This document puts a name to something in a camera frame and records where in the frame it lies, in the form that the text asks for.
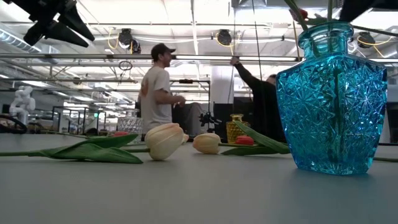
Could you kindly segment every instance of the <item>gray table surface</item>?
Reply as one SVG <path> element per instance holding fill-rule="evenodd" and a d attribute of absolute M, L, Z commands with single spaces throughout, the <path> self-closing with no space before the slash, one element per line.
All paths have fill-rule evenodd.
<path fill-rule="evenodd" d="M 0 151 L 78 138 L 0 134 Z M 378 156 L 398 157 L 398 147 Z M 298 170 L 289 156 L 232 157 L 182 146 L 167 161 L 105 164 L 0 158 L 0 223 L 396 223 L 398 164 L 340 177 Z"/>

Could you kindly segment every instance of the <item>tulip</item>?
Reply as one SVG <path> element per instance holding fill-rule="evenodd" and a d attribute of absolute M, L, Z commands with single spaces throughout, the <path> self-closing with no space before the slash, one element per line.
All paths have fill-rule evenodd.
<path fill-rule="evenodd" d="M 193 139 L 193 147 L 204 154 L 218 154 L 219 143 L 221 143 L 220 137 L 213 133 L 201 134 Z"/>
<path fill-rule="evenodd" d="M 184 137 L 183 137 L 183 139 L 182 139 L 182 144 L 187 143 L 188 139 L 189 139 L 189 135 L 184 134 Z"/>
<path fill-rule="evenodd" d="M 181 146 L 182 141 L 183 131 L 176 123 L 160 125 L 145 135 L 149 155 L 155 161 L 167 159 Z"/>

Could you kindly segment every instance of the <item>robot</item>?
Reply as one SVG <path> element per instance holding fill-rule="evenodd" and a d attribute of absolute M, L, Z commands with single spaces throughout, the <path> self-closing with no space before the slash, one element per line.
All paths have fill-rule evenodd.
<path fill-rule="evenodd" d="M 18 117 L 18 120 L 24 125 L 28 123 L 29 112 L 36 108 L 35 99 L 30 97 L 32 91 L 33 88 L 30 86 L 20 86 L 15 92 L 15 99 L 9 109 L 10 116 Z"/>

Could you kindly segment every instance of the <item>vase neck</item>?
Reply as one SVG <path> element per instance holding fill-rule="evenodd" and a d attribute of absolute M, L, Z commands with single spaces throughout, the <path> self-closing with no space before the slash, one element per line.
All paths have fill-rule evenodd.
<path fill-rule="evenodd" d="M 329 22 L 311 27 L 299 37 L 299 46 L 307 59 L 333 53 L 347 53 L 347 40 L 353 35 L 353 28 L 345 22 Z"/>

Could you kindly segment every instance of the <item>person in black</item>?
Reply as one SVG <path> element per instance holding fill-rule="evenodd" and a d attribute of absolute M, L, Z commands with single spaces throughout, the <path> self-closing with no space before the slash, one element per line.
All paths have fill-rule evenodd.
<path fill-rule="evenodd" d="M 233 57 L 230 62 L 239 72 L 242 80 L 253 91 L 253 129 L 276 141 L 286 142 L 280 122 L 279 109 L 276 97 L 276 75 L 270 75 L 264 82 L 254 77 L 239 59 Z"/>

